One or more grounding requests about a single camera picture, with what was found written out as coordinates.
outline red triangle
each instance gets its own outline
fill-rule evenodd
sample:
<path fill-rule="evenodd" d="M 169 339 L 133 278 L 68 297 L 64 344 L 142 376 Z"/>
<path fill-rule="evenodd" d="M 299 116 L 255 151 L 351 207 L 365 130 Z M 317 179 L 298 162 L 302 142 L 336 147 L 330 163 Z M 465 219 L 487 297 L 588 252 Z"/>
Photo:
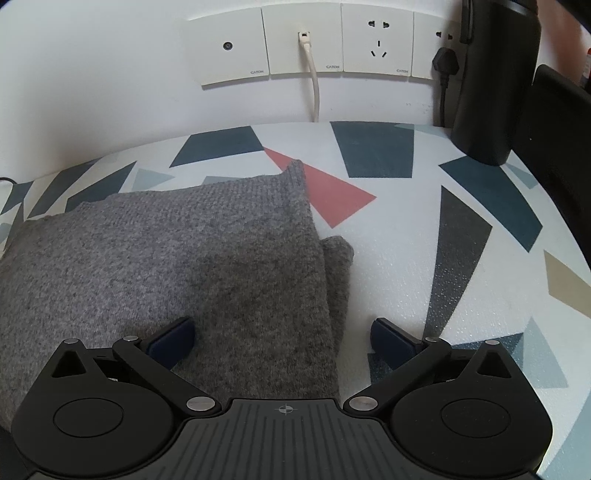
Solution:
<path fill-rule="evenodd" d="M 284 171 L 293 158 L 265 149 L 269 158 Z M 337 177 L 304 163 L 310 203 L 331 228 L 361 210 L 376 197 Z"/>

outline wall socket panel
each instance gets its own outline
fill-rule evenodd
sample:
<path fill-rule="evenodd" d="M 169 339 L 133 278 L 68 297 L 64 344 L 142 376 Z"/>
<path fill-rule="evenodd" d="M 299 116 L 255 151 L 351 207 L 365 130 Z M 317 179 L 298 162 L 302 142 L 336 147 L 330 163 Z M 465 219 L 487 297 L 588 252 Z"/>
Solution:
<path fill-rule="evenodd" d="M 466 46 L 460 43 L 458 22 L 415 12 L 412 76 L 427 80 L 439 78 L 433 69 L 433 58 L 441 47 L 455 50 L 460 71 L 452 79 L 461 80 L 466 62 Z"/>
<path fill-rule="evenodd" d="M 342 4 L 346 72 L 408 77 L 413 63 L 413 12 Z"/>
<path fill-rule="evenodd" d="M 309 71 L 298 33 L 309 32 L 318 72 L 377 73 L 437 80 L 433 57 L 453 48 L 461 80 L 460 24 L 391 7 L 303 2 L 246 8 L 182 22 L 201 85 Z"/>
<path fill-rule="evenodd" d="M 343 70 L 340 4 L 328 2 L 276 4 L 262 7 L 271 74 L 308 72 L 298 43 L 309 32 L 317 72 Z"/>
<path fill-rule="evenodd" d="M 269 75 L 260 8 L 183 22 L 181 35 L 201 85 Z"/>

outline table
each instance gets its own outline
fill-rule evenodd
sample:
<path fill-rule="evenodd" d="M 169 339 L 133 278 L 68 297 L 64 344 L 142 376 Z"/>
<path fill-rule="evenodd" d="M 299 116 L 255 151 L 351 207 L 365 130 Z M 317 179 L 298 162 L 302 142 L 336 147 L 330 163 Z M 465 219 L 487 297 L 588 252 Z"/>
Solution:
<path fill-rule="evenodd" d="M 131 148 L 0 187 L 0 247 L 24 220 L 116 192 L 173 190 L 306 165 L 322 238 L 355 249 L 338 360 L 343 399 L 388 367 L 373 354 L 379 316 L 415 336 L 477 348 L 499 339 L 554 425 L 540 472 L 588 480 L 591 271 L 555 205 L 515 154 L 465 157 L 444 129 L 382 122 L 240 127 Z"/>

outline power outlet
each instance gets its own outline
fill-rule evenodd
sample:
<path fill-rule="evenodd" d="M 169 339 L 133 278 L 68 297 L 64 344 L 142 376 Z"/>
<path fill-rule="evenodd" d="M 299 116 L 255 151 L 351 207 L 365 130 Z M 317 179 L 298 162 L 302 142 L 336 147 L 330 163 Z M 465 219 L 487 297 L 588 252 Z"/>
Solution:
<path fill-rule="evenodd" d="M 433 58 L 441 47 L 455 50 L 460 71 L 452 79 L 461 80 L 466 61 L 466 46 L 460 43 L 460 24 L 445 18 L 415 12 L 413 77 L 427 80 L 439 78 L 433 70 Z"/>
<path fill-rule="evenodd" d="M 346 72 L 410 76 L 413 12 L 373 5 L 342 4 Z"/>

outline black power cord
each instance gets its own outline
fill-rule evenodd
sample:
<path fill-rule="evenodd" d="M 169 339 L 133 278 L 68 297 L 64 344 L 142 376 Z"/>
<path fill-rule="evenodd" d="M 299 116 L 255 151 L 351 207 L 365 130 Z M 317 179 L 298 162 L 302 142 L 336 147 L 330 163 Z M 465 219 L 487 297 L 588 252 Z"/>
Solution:
<path fill-rule="evenodd" d="M 445 100 L 447 87 L 449 86 L 449 77 L 457 75 L 460 71 L 460 64 L 457 61 L 457 55 L 454 50 L 447 47 L 441 47 L 433 58 L 433 68 L 439 72 L 441 84 L 441 96 L 439 99 L 439 123 L 445 127 Z"/>

